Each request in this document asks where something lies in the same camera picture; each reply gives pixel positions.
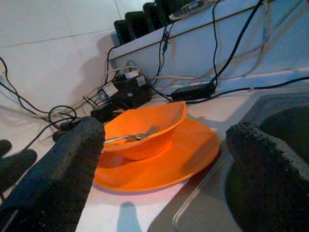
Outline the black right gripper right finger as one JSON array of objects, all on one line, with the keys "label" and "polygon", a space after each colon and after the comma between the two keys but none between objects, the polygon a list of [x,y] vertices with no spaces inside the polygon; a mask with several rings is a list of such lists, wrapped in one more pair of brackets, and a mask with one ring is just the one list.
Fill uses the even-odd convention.
[{"label": "black right gripper right finger", "polygon": [[226,131],[226,143],[245,182],[256,232],[309,230],[309,163],[282,139],[250,122]]}]

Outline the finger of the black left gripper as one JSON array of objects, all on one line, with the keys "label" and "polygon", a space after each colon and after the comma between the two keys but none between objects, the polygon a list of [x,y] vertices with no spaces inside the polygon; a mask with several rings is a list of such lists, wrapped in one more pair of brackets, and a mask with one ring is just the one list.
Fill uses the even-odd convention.
[{"label": "finger of the black left gripper", "polygon": [[21,176],[36,161],[37,153],[28,149],[12,156],[0,159],[0,190],[6,191],[15,184]]},{"label": "finger of the black left gripper", "polygon": [[12,143],[8,140],[0,140],[0,156],[7,154],[12,148]]}]

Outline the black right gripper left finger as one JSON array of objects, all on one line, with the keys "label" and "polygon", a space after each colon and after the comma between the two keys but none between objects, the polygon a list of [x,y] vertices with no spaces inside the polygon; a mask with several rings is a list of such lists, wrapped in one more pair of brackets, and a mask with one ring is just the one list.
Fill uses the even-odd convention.
[{"label": "black right gripper left finger", "polygon": [[104,126],[93,117],[61,136],[0,205],[0,230],[75,231],[104,139]]}]

